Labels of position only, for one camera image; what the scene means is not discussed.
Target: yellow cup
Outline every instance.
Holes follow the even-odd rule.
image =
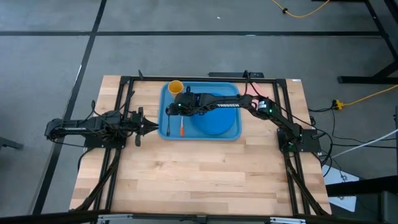
[[[178,80],[173,80],[169,83],[168,89],[174,99],[177,94],[182,93],[184,84]]]

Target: yellow cable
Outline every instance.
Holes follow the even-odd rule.
[[[356,101],[354,101],[354,102],[351,102],[351,103],[342,103],[342,104],[343,104],[343,106],[351,106],[351,105],[353,105],[353,104],[355,104],[355,103],[359,103],[359,102],[361,102],[361,101],[363,101],[363,100],[366,100],[366,99],[368,99],[368,98],[370,98],[370,97],[372,97],[372,96],[376,96],[376,95],[378,95],[378,94],[380,94],[380,93],[384,93],[384,92],[390,91],[390,90],[392,90],[392,89],[394,89],[394,88],[396,88],[396,87],[398,87],[398,85],[394,85],[393,87],[390,87],[390,88],[388,88],[388,89],[379,91],[379,92],[377,92],[377,93],[373,93],[372,95],[369,95],[369,96],[365,96],[364,98],[361,98],[361,99],[356,100]]]
[[[285,9],[285,8],[282,7],[277,1],[275,1],[275,0],[272,0],[272,1],[273,1],[277,6],[279,6],[281,10],[284,10],[284,9]],[[304,17],[307,17],[307,16],[309,16],[309,15],[312,15],[312,14],[316,13],[319,9],[321,9],[323,6],[325,6],[325,5],[328,4],[329,2],[330,2],[330,0],[327,0],[325,3],[323,3],[321,6],[319,6],[318,9],[316,9],[316,10],[314,10],[314,11],[312,11],[312,12],[306,14],[306,15],[302,15],[302,16],[293,15],[293,14],[291,14],[288,10],[286,10],[285,12],[286,12],[286,14],[288,14],[288,15],[294,17],[294,18],[299,18],[299,19],[300,19],[300,18],[304,18]]]

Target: gray floor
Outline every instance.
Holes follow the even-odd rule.
[[[319,2],[280,3],[304,14]],[[382,1],[372,1],[398,44],[398,27]],[[100,1],[0,1],[0,30],[91,30]],[[281,14],[271,0],[108,1],[100,30],[376,30],[364,4],[331,2],[306,19]],[[0,37],[0,136],[25,148],[0,151],[0,216],[29,212],[51,143],[43,132],[62,117],[87,37]],[[205,76],[208,72],[264,72],[272,78],[300,78],[311,108],[329,106],[387,88],[339,85],[339,75],[372,75],[392,62],[380,38],[353,37],[97,37],[72,118],[85,117],[103,75]],[[394,129],[397,91],[336,112],[336,135],[367,140]],[[314,114],[331,131],[331,113]],[[81,138],[65,142],[81,144]],[[324,150],[328,148],[323,139]],[[345,150],[335,147],[336,154]],[[81,149],[65,146],[44,212],[67,211]],[[394,150],[361,149],[338,158],[343,170],[363,178],[396,174]]]

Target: blue tray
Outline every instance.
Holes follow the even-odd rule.
[[[167,119],[168,116],[165,112],[166,107],[173,103],[174,100],[167,89],[166,83],[160,93],[159,115],[158,124],[159,129],[157,132],[164,139],[173,140],[214,140],[214,141],[232,141],[240,137],[242,133],[241,112],[239,108],[220,108],[216,110],[235,110],[234,123],[232,126],[222,134],[206,134],[200,131],[193,125],[193,117],[184,117],[184,137],[180,136],[181,116],[170,116],[170,136],[166,135],[167,132]],[[238,88],[234,84],[225,82],[183,82],[184,92],[187,86],[191,87],[194,93],[212,93],[214,95],[233,96],[239,94]]]

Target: wooden table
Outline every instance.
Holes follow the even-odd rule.
[[[96,110],[113,110],[120,76],[104,76]],[[144,107],[147,119],[157,122],[160,90],[165,82],[134,82],[130,110]],[[244,91],[244,83],[235,83]],[[271,84],[259,84],[274,100]],[[292,112],[309,122],[300,80],[287,80]],[[279,90],[281,105],[282,90]],[[112,212],[208,215],[292,215],[283,155],[270,121],[241,109],[242,135],[224,141],[168,141],[157,131],[127,139],[114,191]],[[305,183],[324,210],[331,212],[319,161],[300,153]],[[98,182],[104,149],[94,149],[81,161],[70,208],[79,206]],[[108,186],[104,188],[100,208]],[[303,212],[296,186],[298,208]]]

